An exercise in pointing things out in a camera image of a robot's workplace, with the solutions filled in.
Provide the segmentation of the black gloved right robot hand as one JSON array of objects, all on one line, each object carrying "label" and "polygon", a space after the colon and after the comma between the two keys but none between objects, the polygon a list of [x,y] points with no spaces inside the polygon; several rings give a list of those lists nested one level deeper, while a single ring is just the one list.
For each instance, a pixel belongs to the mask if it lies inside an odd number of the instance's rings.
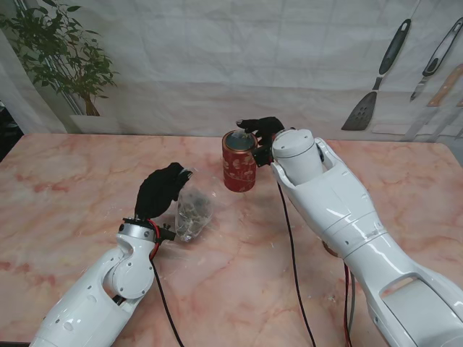
[{"label": "black gloved right robot hand", "polygon": [[236,125],[246,133],[253,133],[258,139],[259,146],[271,144],[273,137],[284,130],[284,125],[274,116],[261,119],[242,119]]}]

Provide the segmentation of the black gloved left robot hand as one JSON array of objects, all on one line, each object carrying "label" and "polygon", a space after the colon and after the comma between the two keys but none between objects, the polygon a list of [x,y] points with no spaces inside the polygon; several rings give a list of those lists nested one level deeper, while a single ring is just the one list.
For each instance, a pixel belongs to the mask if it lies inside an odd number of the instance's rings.
[{"label": "black gloved left robot hand", "polygon": [[140,220],[157,218],[179,198],[192,172],[177,162],[158,169],[140,185],[135,204],[135,217]]}]

